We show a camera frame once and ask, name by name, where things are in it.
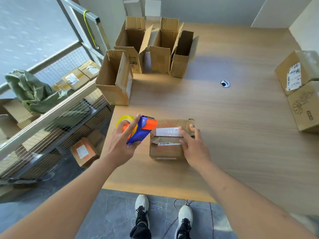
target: white sneaker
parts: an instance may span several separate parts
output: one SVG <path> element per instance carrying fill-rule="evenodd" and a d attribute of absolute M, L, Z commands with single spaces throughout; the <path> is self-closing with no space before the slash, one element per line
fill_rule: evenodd
<path fill-rule="evenodd" d="M 150 228 L 150 221 L 148 220 L 148 198 L 144 194 L 140 194 L 135 202 L 136 211 L 136 221 L 135 225 L 139 223 L 144 223 L 148 228 Z"/>
<path fill-rule="evenodd" d="M 181 235 L 188 235 L 192 229 L 193 212 L 188 205 L 183 205 L 178 212 L 178 226 L 175 232 L 174 239 L 178 239 Z"/>

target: forearm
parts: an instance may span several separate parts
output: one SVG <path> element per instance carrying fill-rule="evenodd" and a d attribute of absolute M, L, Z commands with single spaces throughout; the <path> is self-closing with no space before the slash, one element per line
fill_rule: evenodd
<path fill-rule="evenodd" d="M 2 233 L 0 238 L 74 238 L 114 169 L 106 159 L 95 161 L 84 173 Z"/>
<path fill-rule="evenodd" d="M 285 211 L 219 169 L 202 164 L 199 173 L 220 202 L 238 238 L 316 238 Z"/>

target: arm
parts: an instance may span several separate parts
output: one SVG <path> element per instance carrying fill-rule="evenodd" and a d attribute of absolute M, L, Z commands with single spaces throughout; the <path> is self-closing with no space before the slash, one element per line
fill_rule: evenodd
<path fill-rule="evenodd" d="M 207 182 L 239 239 L 316 238 L 285 211 L 213 164 L 200 130 L 192 125 L 190 129 L 195 139 L 180 127 L 187 162 Z"/>
<path fill-rule="evenodd" d="M 137 115 L 122 133 L 127 121 L 118 124 L 105 142 L 100 159 L 84 173 L 48 198 L 37 209 L 0 234 L 3 238 L 74 238 L 103 184 L 111 173 L 126 163 L 141 142 L 126 145 L 138 123 Z"/>

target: white box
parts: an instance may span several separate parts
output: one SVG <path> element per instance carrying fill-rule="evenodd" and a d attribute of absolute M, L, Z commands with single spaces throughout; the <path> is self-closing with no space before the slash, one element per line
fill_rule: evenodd
<path fill-rule="evenodd" d="M 124 0 L 123 3 L 128 16 L 145 16 L 145 0 Z"/>
<path fill-rule="evenodd" d="M 146 20 L 160 21 L 161 1 L 160 0 L 145 0 L 145 16 Z"/>

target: gray tile floor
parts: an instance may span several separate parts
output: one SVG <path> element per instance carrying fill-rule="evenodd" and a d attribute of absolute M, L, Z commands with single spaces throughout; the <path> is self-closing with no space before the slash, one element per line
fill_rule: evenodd
<path fill-rule="evenodd" d="M 76 178 L 82 169 L 75 160 L 68 157 L 58 168 L 47 175 L 36 189 L 33 189 L 14 202 L 0 204 L 0 233 L 28 213 L 37 208 L 48 197 Z M 135 225 L 135 201 L 137 193 L 101 190 L 85 218 L 76 238 L 129 238 Z M 178 221 L 178 210 L 185 203 L 175 198 L 148 195 L 150 201 L 149 220 L 152 238 L 173 238 Z M 220 205 L 201 201 L 189 201 L 193 210 L 194 222 L 190 232 L 194 238 L 237 238 Z"/>

